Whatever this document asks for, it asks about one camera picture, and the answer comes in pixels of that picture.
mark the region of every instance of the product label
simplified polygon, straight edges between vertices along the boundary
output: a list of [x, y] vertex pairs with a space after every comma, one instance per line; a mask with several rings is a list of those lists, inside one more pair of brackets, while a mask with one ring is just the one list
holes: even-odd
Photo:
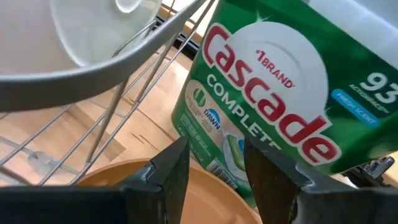
[[398, 149], [396, 68], [303, 1], [247, 4], [220, 0], [173, 111], [204, 168], [253, 205], [244, 135], [326, 174]]

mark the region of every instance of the wooden floor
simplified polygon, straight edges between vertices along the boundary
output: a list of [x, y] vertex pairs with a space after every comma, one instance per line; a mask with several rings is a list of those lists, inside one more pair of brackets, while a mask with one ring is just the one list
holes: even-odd
[[[168, 57], [173, 56], [174, 53], [175, 49], [172, 49]], [[156, 55], [153, 55], [145, 65], [133, 74], [129, 83], [155, 57]], [[167, 60], [163, 62], [160, 71], [167, 62]], [[182, 54], [178, 56], [177, 60], [171, 64], [146, 96], [138, 110], [133, 113], [104, 153], [100, 155], [90, 171], [127, 159], [153, 157], [178, 138], [178, 133], [171, 124], [170, 115], [191, 64], [192, 61], [189, 58]], [[149, 73], [150, 70], [118, 104], [116, 114], [112, 117], [101, 140], [100, 147], [121, 122], [121, 116], [124, 116], [130, 110]], [[73, 105], [63, 116], [28, 144], [23, 151], [10, 159], [6, 163], [6, 167], [23, 176], [29, 182], [38, 183], [53, 167], [54, 161], [60, 160], [104, 113], [104, 108], [109, 105], [113, 94], [114, 89]], [[40, 111], [0, 114], [0, 159], [6, 157], [15, 147], [22, 144], [62, 109], [62, 107], [59, 107]], [[97, 134], [98, 128], [77, 147], [76, 151], [66, 160], [65, 166], [59, 169], [47, 183], [69, 183], [74, 178], [75, 173], [84, 166], [86, 156]], [[384, 178], [386, 182], [398, 187], [398, 162], [387, 171]], [[0, 186], [9, 183], [14, 182], [6, 176], [0, 175]]]

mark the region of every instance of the cascade logo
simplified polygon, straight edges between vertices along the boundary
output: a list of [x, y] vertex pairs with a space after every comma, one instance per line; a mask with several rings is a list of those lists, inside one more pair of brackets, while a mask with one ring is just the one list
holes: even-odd
[[[266, 78], [253, 75], [254, 71], [247, 63], [245, 55], [235, 52], [234, 46], [228, 43], [227, 40], [231, 36], [228, 29], [221, 24], [214, 23], [209, 26], [202, 45], [202, 54], [207, 65], [210, 68], [215, 66], [232, 87], [241, 92], [245, 101], [257, 111], [258, 115], [274, 126], [286, 143], [296, 147], [298, 153], [308, 163], [318, 166], [339, 159], [341, 156], [339, 146], [322, 134], [332, 125], [327, 116], [321, 114], [315, 119], [306, 120], [299, 114], [287, 111], [288, 105], [280, 97], [279, 92], [267, 83]], [[262, 98], [254, 97], [255, 88], [256, 91], [262, 89], [264, 93], [261, 95]], [[213, 118], [213, 114], [209, 111], [207, 113], [209, 119]]]
[[214, 109], [205, 109], [205, 116], [209, 119], [211, 125], [215, 127], [217, 130], [221, 127], [220, 116]]

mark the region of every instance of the metal wire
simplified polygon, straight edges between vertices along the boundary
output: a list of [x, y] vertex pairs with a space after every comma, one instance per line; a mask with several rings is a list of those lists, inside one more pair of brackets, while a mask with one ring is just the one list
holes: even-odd
[[[178, 48], [176, 54], [171, 58], [171, 60], [167, 63], [167, 65], [163, 68], [163, 70], [157, 75], [157, 77], [154, 79], [154, 81], [147, 87], [147, 88], [142, 88], [140, 94], [137, 96], [137, 100], [133, 104], [132, 108], [130, 111], [127, 113], [127, 115], [124, 117], [124, 119], [119, 123], [119, 125], [116, 127], [116, 129], [111, 133], [110, 137], [106, 140], [104, 145], [101, 147], [101, 149], [98, 150], [98, 152], [94, 155], [93, 161], [95, 161], [101, 153], [106, 149], [106, 147], [109, 145], [109, 143], [112, 141], [112, 139], [115, 137], [115, 135], [119, 132], [119, 130], [123, 127], [123, 125], [126, 123], [126, 121], [130, 118], [130, 116], [135, 112], [135, 110], [138, 108], [142, 100], [148, 95], [148, 93], [151, 91], [151, 89], [154, 87], [154, 85], [159, 81], [159, 79], [162, 77], [162, 75], [166, 72], [166, 69], [173, 63], [173, 61], [178, 57], [179, 53], [182, 51], [182, 49], [186, 46], [188, 41], [193, 37], [194, 33], [196, 32], [200, 22], [203, 20], [205, 17], [206, 13], [210, 10], [210, 7], [213, 5], [215, 0], [210, 0], [207, 7], [203, 11], [203, 14], [199, 17], [197, 23], [193, 26], [191, 33], [188, 35], [188, 37], [184, 40], [184, 42], [181, 44], [181, 46]], [[91, 166], [94, 164], [94, 162], [88, 163], [83, 170], [69, 183], [69, 184], [75, 184], [77, 183], [86, 173], [87, 171], [91, 168]]]
[[[92, 103], [92, 104], [94, 104], [96, 106], [99, 106], [102, 109], [108, 109], [108, 106], [104, 106], [101, 103], [98, 103], [97, 101], [95, 101], [94, 99], [88, 99], [87, 101], [89, 101], [90, 103]], [[124, 114], [119, 113], [118, 111], [114, 111], [113, 114], [115, 114], [115, 115], [117, 115], [117, 116], [119, 116], [121, 118], [124, 117]]]
[[140, 101], [138, 99], [141, 99], [142, 97], [145, 97], [148, 94], [149, 90], [152, 89], [152, 87], [156, 84], [156, 82], [153, 82], [152, 84], [150, 84], [150, 82], [152, 81], [154, 75], [156, 74], [157, 70], [159, 69], [160, 65], [162, 64], [163, 59], [166, 57], [167, 53], [169, 52], [169, 50], [173, 46], [173, 43], [174, 43], [174, 41], [175, 41], [175, 39], [177, 38], [178, 35], [179, 34], [175, 34], [174, 35], [174, 37], [168, 42], [168, 44], [167, 44], [165, 50], [163, 51], [163, 53], [161, 53], [161, 55], [160, 55], [160, 59], [161, 60], [157, 61], [156, 65], [155, 65], [155, 68], [153, 69], [152, 73], [149, 75], [149, 78], [145, 82], [144, 87], [141, 89], [140, 93], [137, 95], [137, 100], [134, 102], [134, 104], [133, 104], [132, 108], [130, 109], [130, 111], [123, 118], [123, 120], [118, 124], [116, 129], [111, 133], [110, 137], [106, 140], [104, 145], [94, 155], [93, 160], [90, 161], [89, 163], [87, 163], [86, 166], [83, 168], [83, 170], [69, 184], [75, 184], [77, 181], [80, 180], [80, 178], [82, 178], [87, 173], [87, 171], [94, 164], [94, 161], [99, 158], [101, 153], [106, 149], [106, 147], [112, 141], [112, 139], [115, 137], [115, 135], [120, 131], [120, 129], [123, 127], [123, 125], [126, 123], [126, 121], [130, 118], [130, 116], [133, 114], [133, 112], [138, 108], [138, 106], [140, 104]]
[[[19, 144], [15, 143], [15, 142], [13, 142], [13, 141], [11, 141], [9, 139], [6, 139], [6, 138], [4, 138], [2, 136], [0, 136], [0, 142], [5, 144], [5, 145], [7, 145], [7, 146], [9, 146], [9, 147], [13, 147], [13, 148], [17, 148], [17, 147], [20, 146]], [[21, 151], [25, 152], [26, 154], [28, 154], [30, 156], [34, 155], [37, 152], [37, 151], [33, 151], [33, 150], [31, 150], [31, 149], [29, 149], [27, 147], [23, 148]], [[58, 162], [57, 160], [51, 159], [50, 165], [54, 166], [55, 164], [57, 164], [57, 162]], [[71, 167], [68, 167], [66, 165], [62, 165], [60, 168], [66, 170], [67, 172], [69, 172], [71, 174], [78, 174], [77, 170], [75, 170], [75, 169], [73, 169]]]
[[[129, 44], [131, 41], [133, 41], [135, 38], [137, 38], [139, 35], [141, 35], [146, 29], [152, 29], [153, 25], [155, 24], [156, 21], [152, 21], [150, 22], [148, 25], [145, 26], [144, 29], [142, 29], [139, 33], [137, 33], [136, 35], [134, 35], [133, 37], [131, 37], [129, 40], [127, 40], [125, 43], [123, 43], [120, 48], [118, 48], [115, 53], [113, 54], [113, 57], [117, 56], [118, 53], [120, 53], [120, 51], [122, 51], [123, 47], [127, 46], [127, 44]], [[129, 88], [127, 88], [125, 91], [124, 88], [127, 85], [128, 80], [123, 81], [121, 84], [119, 84], [118, 86], [118, 90], [116, 91], [116, 94], [114, 95], [114, 98], [111, 102], [111, 106], [109, 106], [109, 108], [105, 111], [104, 114], [102, 114], [97, 120], [96, 122], [92, 125], [92, 127], [87, 130], [87, 132], [75, 143], [75, 145], [72, 146], [72, 148], [69, 149], [69, 151], [62, 157], [62, 159], [59, 160], [59, 162], [57, 163], [57, 165], [55, 165], [53, 167], [53, 169], [50, 170], [50, 172], [48, 172], [44, 178], [39, 182], [39, 185], [44, 185], [44, 183], [46, 183], [46, 181], [49, 180], [49, 178], [51, 178], [51, 176], [57, 171], [57, 169], [70, 157], [70, 155], [72, 155], [75, 150], [79, 147], [79, 145], [88, 137], [89, 134], [91, 134], [91, 132], [94, 130], [94, 128], [102, 121], [103, 118], [106, 118], [106, 120], [103, 122], [101, 130], [99, 132], [98, 137], [95, 140], [95, 143], [93, 144], [93, 146], [91, 147], [89, 153], [88, 153], [88, 157], [86, 159], [87, 161], [90, 161], [95, 149], [98, 147], [98, 144], [101, 142], [101, 138], [103, 137], [104, 132], [106, 131], [106, 127], [108, 126], [112, 115], [119, 103], [119, 100], [121, 97], [123, 97], [137, 82], [138, 80], [145, 74], [147, 70], [144, 70], [144, 72], [142, 72], [130, 85]]]
[[0, 161], [0, 166], [3, 166], [7, 161], [9, 161], [12, 157], [14, 157], [19, 151], [21, 151], [25, 146], [27, 146], [33, 139], [35, 139], [38, 135], [40, 135], [44, 130], [46, 130], [54, 121], [56, 121], [59, 117], [61, 117], [64, 113], [66, 113], [72, 105], [68, 105], [65, 109], [61, 111], [58, 115], [56, 115], [53, 119], [51, 119], [47, 124], [45, 124], [40, 130], [31, 135], [29, 139], [26, 139], [18, 148], [14, 149], [10, 154], [8, 154], [4, 159]]
[[5, 118], [5, 117], [8, 116], [9, 114], [10, 114], [10, 112], [3, 113], [2, 115], [0, 115], [0, 119]]
[[[178, 13], [178, 11], [176, 11], [175, 9], [173, 9], [172, 7], [170, 7], [170, 6], [166, 5], [166, 4], [163, 4], [163, 3], [162, 3], [162, 7], [165, 8], [165, 9], [167, 9], [167, 10], [169, 10], [169, 11], [171, 11], [171, 12], [174, 13], [174, 14]], [[192, 19], [188, 19], [187, 22], [192, 23], [192, 24], [195, 24], [195, 23], [196, 23], [196, 22], [195, 22], [194, 20], [192, 20]]]
[[[177, 58], [178, 54], [182, 51], [182, 49], [186, 46], [188, 41], [192, 38], [194, 33], [196, 32], [196, 29], [199, 25], [199, 23], [203, 20], [204, 16], [212, 6], [215, 0], [210, 0], [207, 7], [203, 11], [203, 14], [199, 17], [196, 23], [194, 23], [193, 29], [191, 30], [191, 33], [188, 35], [188, 37], [183, 41], [181, 44], [180, 48], [177, 50], [177, 53], [172, 57], [168, 58], [170, 59], [166, 66], [160, 71], [160, 73], [155, 77], [158, 69], [162, 65], [162, 62], [166, 58], [167, 53], [171, 49], [175, 39], [178, 37], [179, 33], [176, 33], [175, 35], [172, 36], [172, 38], [167, 42], [165, 50], [155, 59], [153, 60], [149, 66], [147, 66], [143, 72], [141, 72], [133, 81], [132, 83], [125, 89], [128, 80], [123, 81], [121, 84], [119, 84], [118, 89], [116, 90], [116, 93], [113, 97], [113, 100], [110, 104], [110, 106], [107, 108], [105, 113], [103, 113], [92, 125], [92, 127], [87, 130], [87, 132], [72, 146], [72, 148], [69, 149], [69, 151], [54, 165], [54, 167], [45, 175], [45, 177], [39, 182], [39, 185], [43, 185], [46, 183], [46, 181], [51, 178], [52, 175], [59, 169], [60, 167], [63, 167], [63, 163], [73, 154], [73, 152], [77, 149], [77, 147], [88, 137], [88, 135], [95, 129], [97, 125], [100, 124], [100, 122], [104, 119], [101, 125], [101, 129], [99, 131], [99, 135], [95, 140], [95, 143], [92, 145], [88, 157], [86, 158], [86, 164], [84, 168], [79, 171], [79, 173], [75, 176], [75, 178], [70, 182], [70, 184], [75, 184], [78, 182], [86, 173], [87, 171], [91, 168], [91, 166], [95, 163], [95, 160], [99, 158], [101, 153], [107, 148], [109, 143], [112, 141], [112, 139], [115, 137], [115, 135], [118, 133], [118, 131], [123, 127], [123, 125], [126, 123], [126, 121], [130, 118], [130, 116], [137, 110], [138, 106], [140, 103], [143, 101], [143, 99], [147, 96], [147, 94], [150, 92], [150, 90], [154, 87], [154, 85], [159, 81], [160, 77], [165, 73], [166, 69], [173, 63], [173, 61]], [[169, 14], [168, 18], [171, 15], [171, 8], [173, 7], [175, 3], [175, 0], [173, 0], [171, 7], [169, 8]], [[120, 48], [118, 48], [115, 51], [115, 55], [120, 53], [120, 51], [123, 50], [123, 47], [127, 46], [131, 41], [134, 40], [134, 38], [138, 37], [141, 35], [145, 30], [147, 35], [152, 28], [155, 26], [156, 21], [150, 22], [148, 25], [145, 26], [138, 34], [136, 34], [134, 37], [131, 37], [129, 40], [127, 40], [125, 43], [123, 43]], [[112, 115], [115, 113], [116, 107], [118, 105], [118, 102], [120, 101], [121, 97], [123, 97], [143, 76], [144, 74], [154, 65], [154, 69], [150, 73], [148, 79], [146, 80], [144, 86], [141, 88], [139, 94], [136, 97], [136, 100], [134, 100], [134, 104], [129, 110], [129, 112], [123, 116], [122, 121], [118, 124], [116, 129], [110, 134], [109, 138], [105, 141], [105, 143], [97, 150], [97, 147], [101, 141], [101, 138], [103, 137], [104, 132], [106, 131], [106, 127], [109, 124], [109, 121], [112, 117]], [[38, 130], [35, 134], [33, 134], [29, 139], [25, 140], [19, 147], [15, 148], [9, 155], [7, 155], [3, 160], [0, 161], [0, 173], [6, 174], [13, 179], [22, 182], [23, 184], [30, 184], [27, 180], [23, 179], [20, 177], [18, 174], [15, 174], [14, 172], [9, 172], [3, 165], [11, 159], [13, 156], [15, 156], [19, 151], [23, 150], [26, 145], [28, 145], [34, 138], [36, 138], [39, 134], [41, 134], [46, 128], [48, 128], [53, 122], [55, 122], [59, 117], [61, 117], [69, 108], [71, 108], [73, 105], [68, 105], [61, 113], [56, 115], [54, 119], [50, 120], [45, 126], [43, 126], [40, 130]]]

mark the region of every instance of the dawn logo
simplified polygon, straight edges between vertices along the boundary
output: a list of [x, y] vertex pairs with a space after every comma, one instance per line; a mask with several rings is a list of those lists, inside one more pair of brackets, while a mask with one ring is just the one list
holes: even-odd
[[205, 115], [209, 119], [210, 123], [217, 129], [221, 127], [220, 117], [218, 116], [217, 111], [214, 109], [205, 109]]

